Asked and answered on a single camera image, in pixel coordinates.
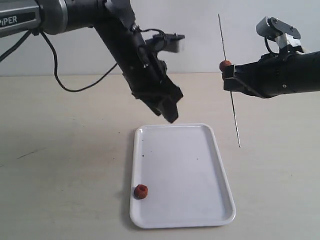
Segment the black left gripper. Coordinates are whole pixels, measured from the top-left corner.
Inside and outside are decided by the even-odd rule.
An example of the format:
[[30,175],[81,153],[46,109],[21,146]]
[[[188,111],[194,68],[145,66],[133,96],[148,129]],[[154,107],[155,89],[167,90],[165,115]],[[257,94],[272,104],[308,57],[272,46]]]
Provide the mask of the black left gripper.
[[181,89],[167,75],[167,65],[158,59],[146,41],[134,39],[121,55],[119,67],[132,95],[156,115],[169,123],[179,117],[177,103],[183,98]]

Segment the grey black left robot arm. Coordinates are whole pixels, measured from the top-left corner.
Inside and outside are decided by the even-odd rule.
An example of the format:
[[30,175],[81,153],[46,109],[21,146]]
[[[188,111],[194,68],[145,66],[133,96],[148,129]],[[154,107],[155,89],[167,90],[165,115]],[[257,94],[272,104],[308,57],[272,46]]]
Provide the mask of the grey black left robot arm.
[[169,123],[178,119],[183,93],[168,77],[167,64],[158,53],[177,53],[184,35],[154,29],[152,38],[144,39],[128,0],[3,0],[1,37],[23,35],[0,58],[7,58],[30,35],[46,39],[82,28],[97,31],[136,99]]

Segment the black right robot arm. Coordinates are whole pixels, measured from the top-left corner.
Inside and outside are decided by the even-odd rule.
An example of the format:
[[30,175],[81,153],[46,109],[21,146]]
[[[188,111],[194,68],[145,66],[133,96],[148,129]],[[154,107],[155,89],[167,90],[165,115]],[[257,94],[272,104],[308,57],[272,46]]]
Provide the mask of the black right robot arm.
[[229,65],[222,72],[223,89],[261,99],[320,90],[320,53],[288,52],[263,55],[243,65]]

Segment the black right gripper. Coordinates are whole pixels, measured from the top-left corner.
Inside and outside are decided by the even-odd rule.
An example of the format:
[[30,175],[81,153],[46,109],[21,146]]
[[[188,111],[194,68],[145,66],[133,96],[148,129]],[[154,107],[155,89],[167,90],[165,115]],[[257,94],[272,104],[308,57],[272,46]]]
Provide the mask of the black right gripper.
[[227,66],[223,89],[258,98],[294,94],[294,77],[290,67],[294,54],[270,57],[256,62]]

